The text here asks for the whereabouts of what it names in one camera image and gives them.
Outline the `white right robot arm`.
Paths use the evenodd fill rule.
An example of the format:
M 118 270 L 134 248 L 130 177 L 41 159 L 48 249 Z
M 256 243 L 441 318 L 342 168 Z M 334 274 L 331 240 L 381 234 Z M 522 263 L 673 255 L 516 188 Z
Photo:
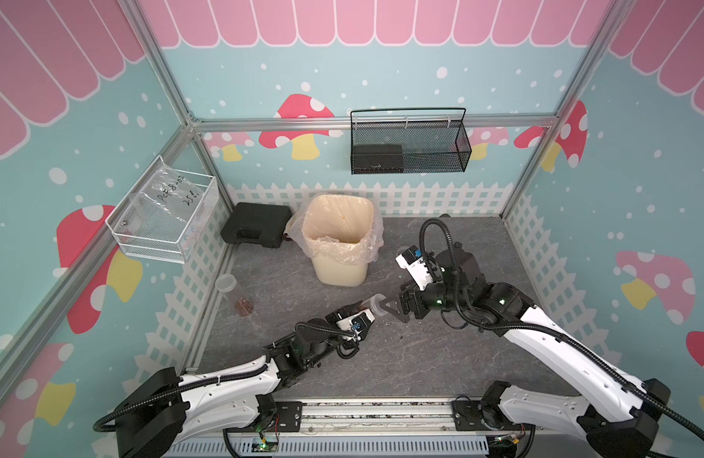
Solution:
M 496 381 L 474 404 L 474 417 L 484 427 L 545 427 L 584 440 L 602 457 L 648 455 L 662 415 L 653 405 L 670 397 L 664 384 L 620 371 L 580 345 L 521 290 L 488 282 L 460 244 L 439 255 L 411 246 L 396 262 L 411 277 L 387 306 L 401 321 L 422 320 L 436 310 L 455 314 L 525 350 L 577 392 L 559 396 Z

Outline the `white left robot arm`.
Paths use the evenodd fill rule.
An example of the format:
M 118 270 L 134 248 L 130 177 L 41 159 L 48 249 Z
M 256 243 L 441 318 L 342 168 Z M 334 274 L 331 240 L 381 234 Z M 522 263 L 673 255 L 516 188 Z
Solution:
M 353 303 L 296 323 L 248 363 L 193 375 L 163 368 L 93 428 L 114 433 L 122 457 L 161 457 L 173 444 L 216 429 L 264 431 L 279 421 L 275 392 L 330 355 L 354 358 L 374 322 L 370 308 Z

